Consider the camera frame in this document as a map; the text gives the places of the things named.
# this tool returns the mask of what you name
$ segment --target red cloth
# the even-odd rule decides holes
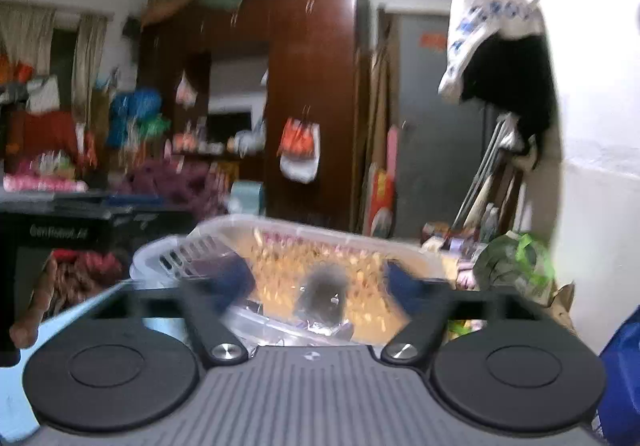
[[[27,84],[27,81],[33,76],[34,68],[30,64],[22,63],[18,61],[15,65],[14,79],[22,84]]]
[[[15,172],[19,160],[33,159],[49,151],[63,151],[75,164],[79,163],[76,123],[71,113],[12,113],[6,143],[6,171]]]

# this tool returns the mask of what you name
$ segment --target white cloth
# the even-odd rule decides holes
[[[60,94],[58,93],[58,78],[50,76],[41,87],[29,94],[27,111],[30,113],[44,113],[60,109]]]
[[[462,76],[476,48],[499,32],[505,39],[542,34],[538,12],[527,0],[452,0],[447,43],[447,70],[439,93],[449,102],[460,101]]]
[[[290,159],[285,155],[280,156],[280,171],[290,181],[309,184],[315,180],[320,163],[320,125],[312,124],[311,131],[314,136],[314,156],[310,159]]]
[[[0,42],[9,61],[21,61],[36,74],[49,74],[55,9],[0,2]]]
[[[76,121],[91,126],[91,96],[102,60],[102,47],[107,31],[107,18],[83,14],[78,24],[78,40],[74,55],[71,102]]]

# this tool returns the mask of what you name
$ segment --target gray ribbed surface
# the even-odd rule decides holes
[[[180,410],[154,425],[108,438],[74,437],[43,428],[27,444],[589,446],[598,443],[582,429],[526,440],[494,436],[472,428],[441,409],[417,373],[380,365],[366,347],[264,347],[244,365],[211,370]]]

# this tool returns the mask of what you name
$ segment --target light blue sheet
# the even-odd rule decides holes
[[[31,406],[22,390],[24,366],[33,352],[72,321],[114,294],[127,283],[129,282],[120,283],[102,294],[47,320],[40,326],[36,344],[30,349],[22,351],[20,363],[12,368],[0,368],[0,437],[5,441],[14,442],[24,439],[38,429],[38,421],[33,415]],[[180,341],[184,342],[186,339],[186,329],[183,320],[180,318],[147,318],[144,322],[147,327],[169,334]]]

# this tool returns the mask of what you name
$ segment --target curtain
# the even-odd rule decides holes
[[[98,77],[107,18],[83,14],[78,24],[78,41],[72,76],[72,110],[78,122],[91,122],[91,95]]]
[[[36,74],[49,74],[55,9],[0,2],[0,38],[12,64],[30,64]]]

